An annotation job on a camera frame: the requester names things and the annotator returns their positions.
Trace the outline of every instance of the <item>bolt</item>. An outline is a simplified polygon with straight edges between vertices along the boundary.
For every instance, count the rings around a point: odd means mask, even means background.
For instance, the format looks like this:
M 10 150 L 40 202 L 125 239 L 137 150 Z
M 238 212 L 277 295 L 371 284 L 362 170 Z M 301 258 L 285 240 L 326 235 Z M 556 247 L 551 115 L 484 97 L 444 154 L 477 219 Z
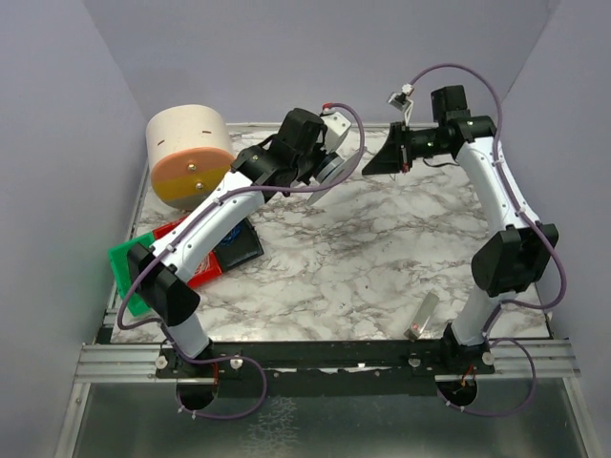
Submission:
M 240 358 L 235 358 L 229 361 L 229 365 L 231 365 L 231 368 L 238 370 L 242 367 L 242 360 Z
M 495 363 L 495 355 L 493 355 L 490 351 L 486 351 L 483 355 L 481 355 L 481 361 L 485 365 L 493 365 Z
M 155 367 L 159 370 L 165 369 L 168 366 L 168 360 L 165 359 L 165 356 L 159 356 L 155 360 Z

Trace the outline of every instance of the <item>white marble tabletop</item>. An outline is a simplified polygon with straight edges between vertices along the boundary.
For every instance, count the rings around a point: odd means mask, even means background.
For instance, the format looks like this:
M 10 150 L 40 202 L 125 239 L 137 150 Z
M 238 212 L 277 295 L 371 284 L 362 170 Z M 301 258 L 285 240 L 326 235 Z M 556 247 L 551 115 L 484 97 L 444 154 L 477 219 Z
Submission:
M 270 134 L 235 132 L 234 149 Z M 360 169 L 386 136 L 369 131 L 359 170 L 314 206 L 306 206 L 305 196 L 277 195 L 250 217 L 265 254 L 199 289 L 198 317 L 212 339 L 402 339 L 429 291 L 440 301 L 423 337 L 441 336 L 473 287 L 470 262 L 487 240 L 486 222 L 460 167 L 417 162 L 394 179 L 362 177 Z M 350 133 L 339 154 L 348 157 L 357 148 L 358 135 Z M 149 187 L 137 234 L 183 215 Z M 520 298 L 538 303 L 534 287 Z M 549 333 L 541 312 L 510 306 L 493 330 L 493 337 L 504 336 Z M 149 324 L 132 331 L 115 327 L 112 342 L 162 339 Z

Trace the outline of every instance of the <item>beige cylinder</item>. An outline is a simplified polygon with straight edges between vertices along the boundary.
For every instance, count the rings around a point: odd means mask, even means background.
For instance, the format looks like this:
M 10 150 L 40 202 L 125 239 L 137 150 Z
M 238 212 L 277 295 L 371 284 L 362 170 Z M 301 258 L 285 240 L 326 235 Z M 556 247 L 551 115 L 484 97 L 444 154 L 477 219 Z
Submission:
M 221 115 L 202 105 L 156 114 L 146 126 L 146 147 L 155 194 L 181 210 L 197 207 L 235 159 Z

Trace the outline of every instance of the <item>gray wall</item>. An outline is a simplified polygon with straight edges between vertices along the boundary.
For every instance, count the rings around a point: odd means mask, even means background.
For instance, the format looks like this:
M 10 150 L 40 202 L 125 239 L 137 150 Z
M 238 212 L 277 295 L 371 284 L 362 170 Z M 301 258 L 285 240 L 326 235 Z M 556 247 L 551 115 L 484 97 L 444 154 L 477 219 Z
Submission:
M 397 118 L 391 91 L 442 61 L 473 66 L 505 95 L 558 0 L 84 0 L 144 116 L 183 103 L 231 122 L 280 121 L 295 106 L 344 101 L 370 122 Z M 493 105 L 458 71 L 473 108 Z
M 80 344 L 110 291 L 144 118 L 77 0 L 2 2 L 0 444 L 53 456 Z
M 611 456 L 611 31 L 608 0 L 562 0 L 504 102 L 509 163 L 560 231 L 568 294 L 553 325 L 570 335 L 582 386 Z M 556 268 L 539 294 L 558 292 Z

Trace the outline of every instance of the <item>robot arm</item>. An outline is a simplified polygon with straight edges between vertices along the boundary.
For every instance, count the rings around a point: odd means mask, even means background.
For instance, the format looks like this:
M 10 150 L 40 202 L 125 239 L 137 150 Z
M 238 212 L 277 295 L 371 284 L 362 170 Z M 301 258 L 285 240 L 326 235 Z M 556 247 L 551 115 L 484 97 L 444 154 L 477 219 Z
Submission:
M 195 314 L 200 297 L 186 282 L 227 233 L 275 193 L 259 190 L 241 193 L 216 205 L 205 216 L 202 214 L 211 204 L 219 203 L 221 197 L 239 188 L 253 185 L 288 188 L 296 181 L 308 184 L 312 179 L 328 183 L 348 163 L 335 150 L 348 135 L 349 128 L 350 122 L 336 112 L 318 116 L 302 109 L 292 110 L 276 135 L 240 152 L 217 189 L 174 231 L 151 247 L 136 244 L 130 249 L 128 264 L 132 281 L 159 253 L 167 251 L 137 292 L 159 314 L 187 356 L 198 356 L 210 340 Z M 314 193 L 310 201 L 320 194 Z
M 495 307 L 538 281 L 550 258 L 518 211 L 534 221 L 553 246 L 558 242 L 558 230 L 554 224 L 541 224 L 503 164 L 505 176 L 521 202 L 521 207 L 515 208 L 493 159 L 495 125 L 488 116 L 471 116 L 462 86 L 431 94 L 433 119 L 439 127 L 418 131 L 407 124 L 413 105 L 411 91 L 412 87 L 406 85 L 402 92 L 391 95 L 389 104 L 403 112 L 404 121 L 390 124 L 385 145 L 365 166 L 363 175 L 405 173 L 415 159 L 445 154 L 452 154 L 465 170 L 483 207 L 491 238 L 472 259 L 475 286 L 446 334 L 456 345 L 480 345 Z M 499 162 L 504 162 L 500 144 L 498 150 Z

